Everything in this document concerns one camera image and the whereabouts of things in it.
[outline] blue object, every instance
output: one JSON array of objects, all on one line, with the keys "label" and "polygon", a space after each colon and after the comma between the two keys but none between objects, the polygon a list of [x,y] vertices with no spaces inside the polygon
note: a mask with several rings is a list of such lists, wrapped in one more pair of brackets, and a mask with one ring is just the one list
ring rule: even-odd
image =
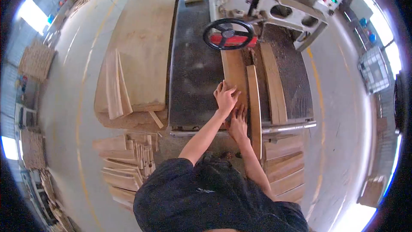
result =
[{"label": "blue object", "polygon": [[369,35],[369,40],[370,40],[370,42],[375,43],[375,41],[376,41],[376,34],[374,34],[374,33],[370,34],[370,35]]},{"label": "blue object", "polygon": [[368,21],[365,18],[362,18],[362,19],[359,20],[359,24],[362,27],[366,27],[367,23],[368,23]]}]

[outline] stack of wooden boards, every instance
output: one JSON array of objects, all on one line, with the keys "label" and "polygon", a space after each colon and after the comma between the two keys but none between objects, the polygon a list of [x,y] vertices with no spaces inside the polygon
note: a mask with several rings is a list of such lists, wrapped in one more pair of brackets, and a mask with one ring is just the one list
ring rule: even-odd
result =
[{"label": "stack of wooden boards", "polygon": [[19,74],[26,75],[40,83],[47,79],[55,50],[34,39],[32,44],[24,49],[18,65]]},{"label": "stack of wooden boards", "polygon": [[175,2],[127,1],[100,69],[94,104],[96,113],[108,113],[110,120],[127,120],[128,116],[139,117],[131,115],[133,112],[145,112],[158,128],[164,127],[164,120],[162,122],[155,111],[162,114],[161,111],[166,109],[169,43]]},{"label": "stack of wooden boards", "polygon": [[300,204],[303,198],[303,144],[302,135],[279,135],[276,143],[264,143],[266,176],[279,201]]},{"label": "stack of wooden boards", "polygon": [[45,169],[43,136],[27,129],[21,130],[21,149],[24,167],[27,169]]},{"label": "stack of wooden boards", "polygon": [[122,207],[132,210],[134,195],[156,165],[157,134],[127,133],[93,141],[93,148],[104,160],[101,170],[109,191]]}]

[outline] handwheel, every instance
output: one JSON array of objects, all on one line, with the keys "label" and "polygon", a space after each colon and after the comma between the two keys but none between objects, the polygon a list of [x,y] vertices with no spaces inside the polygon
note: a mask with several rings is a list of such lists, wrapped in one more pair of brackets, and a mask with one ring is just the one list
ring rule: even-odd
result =
[{"label": "handwheel", "polygon": [[[239,24],[244,27],[247,32],[236,31],[233,29],[233,24]],[[216,29],[219,32],[210,34],[212,29]],[[252,41],[254,36],[253,27],[249,23],[246,23],[236,18],[223,18],[209,23],[203,32],[203,40],[211,48],[220,50],[234,50],[241,49]]]}]

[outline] hand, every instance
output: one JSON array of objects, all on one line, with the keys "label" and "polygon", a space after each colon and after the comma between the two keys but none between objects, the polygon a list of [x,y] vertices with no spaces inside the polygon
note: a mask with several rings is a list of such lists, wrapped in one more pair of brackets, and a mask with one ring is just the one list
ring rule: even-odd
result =
[{"label": "hand", "polygon": [[213,92],[213,95],[218,102],[219,114],[222,115],[224,119],[229,116],[230,111],[236,104],[237,98],[239,97],[240,93],[241,92],[239,90],[236,91],[236,86],[234,86],[232,89],[228,89],[225,80],[223,80],[223,82],[221,82]]},{"label": "hand", "polygon": [[239,145],[242,140],[248,140],[248,125],[246,124],[246,115],[248,113],[245,105],[241,105],[240,109],[234,109],[232,111],[232,119],[230,124],[225,121],[224,126],[228,131],[229,135],[235,140]]}]

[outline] black t-shirt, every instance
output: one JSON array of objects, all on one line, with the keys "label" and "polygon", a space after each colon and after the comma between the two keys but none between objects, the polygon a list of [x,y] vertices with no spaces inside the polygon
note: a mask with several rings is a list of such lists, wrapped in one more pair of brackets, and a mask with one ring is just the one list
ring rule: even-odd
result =
[{"label": "black t-shirt", "polygon": [[220,160],[163,162],[137,191],[133,211],[142,231],[308,231],[298,204],[273,202]]}]

